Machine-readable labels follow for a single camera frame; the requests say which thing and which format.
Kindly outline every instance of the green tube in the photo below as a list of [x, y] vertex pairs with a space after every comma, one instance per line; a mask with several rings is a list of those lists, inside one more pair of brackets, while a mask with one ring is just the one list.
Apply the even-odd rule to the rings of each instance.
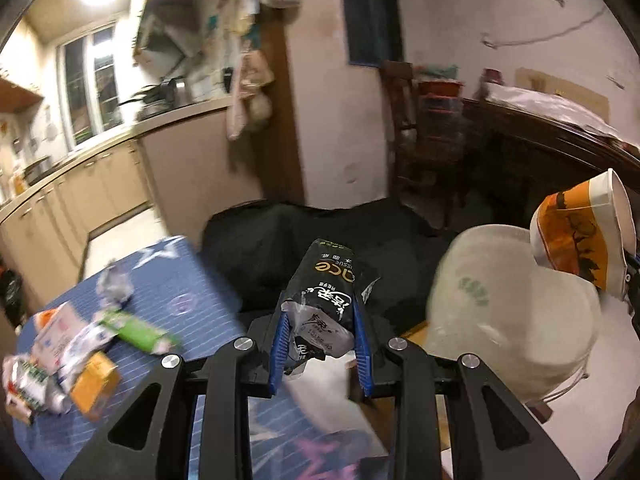
[[127, 312], [101, 310], [95, 314], [94, 320], [148, 354], [166, 354], [180, 344], [180, 341], [167, 330], [157, 328]]

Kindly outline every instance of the metal screw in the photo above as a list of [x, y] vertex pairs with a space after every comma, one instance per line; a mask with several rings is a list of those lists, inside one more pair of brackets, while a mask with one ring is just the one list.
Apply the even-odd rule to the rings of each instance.
[[404, 350], [406, 348], [406, 339], [394, 337], [389, 340], [389, 348], [393, 350]]
[[480, 358], [474, 354], [464, 354], [462, 356], [462, 364], [467, 368], [478, 368], [480, 366]]
[[240, 337], [234, 342], [234, 348], [236, 350], [248, 350], [254, 345], [254, 342], [249, 337]]
[[180, 358], [176, 354], [165, 355], [162, 358], [162, 366], [165, 368], [175, 368], [180, 364]]

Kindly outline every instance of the star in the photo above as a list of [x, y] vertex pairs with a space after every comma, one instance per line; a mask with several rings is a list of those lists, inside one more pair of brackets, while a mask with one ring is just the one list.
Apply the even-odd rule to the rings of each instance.
[[142, 267], [144, 264], [148, 264], [154, 258], [169, 258], [171, 260], [175, 260], [176, 258], [180, 257], [180, 254], [178, 254], [175, 245], [177, 244], [178, 240], [182, 240], [183, 238], [184, 236], [171, 236], [169, 238], [165, 238], [164, 241], [167, 243], [164, 245], [164, 248], [157, 251], [154, 251], [153, 247], [140, 249], [138, 252], [142, 253], [143, 256], [133, 268], [137, 269], [138, 267]]

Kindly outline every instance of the table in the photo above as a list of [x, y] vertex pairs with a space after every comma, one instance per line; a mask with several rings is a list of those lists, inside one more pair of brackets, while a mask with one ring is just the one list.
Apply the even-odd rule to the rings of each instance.
[[[127, 311], [180, 336], [185, 360], [211, 355], [244, 333], [234, 316], [241, 306], [239, 298], [221, 276], [204, 273], [185, 238], [166, 238], [123, 258], [120, 264], [130, 272], [135, 287]], [[71, 301], [78, 314], [90, 320], [98, 310], [97, 279], [84, 280], [47, 308]], [[187, 292], [194, 295], [195, 306], [176, 316], [168, 303]], [[30, 320], [18, 338], [17, 351], [29, 352], [34, 337]], [[102, 420], [159, 359], [122, 341], [116, 341], [107, 355], [118, 365], [122, 380]], [[286, 387], [273, 399], [250, 399], [249, 406], [255, 480], [302, 480], [319, 473], [326, 480], [344, 480], [352, 478], [357, 461], [369, 454], [370, 434], [362, 430], [325, 434], [308, 420]], [[203, 408], [204, 396], [198, 400], [194, 420], [190, 480], [198, 477]], [[18, 445], [44, 479], [59, 480], [100, 424], [85, 419], [74, 406], [66, 415], [38, 414], [31, 427], [14, 421], [14, 432]]]

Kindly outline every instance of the orange box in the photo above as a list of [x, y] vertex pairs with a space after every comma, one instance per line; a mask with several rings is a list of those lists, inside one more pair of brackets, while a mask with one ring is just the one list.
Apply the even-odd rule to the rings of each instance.
[[86, 418], [98, 420], [119, 382], [117, 366], [103, 352], [96, 352], [71, 390], [71, 399]]

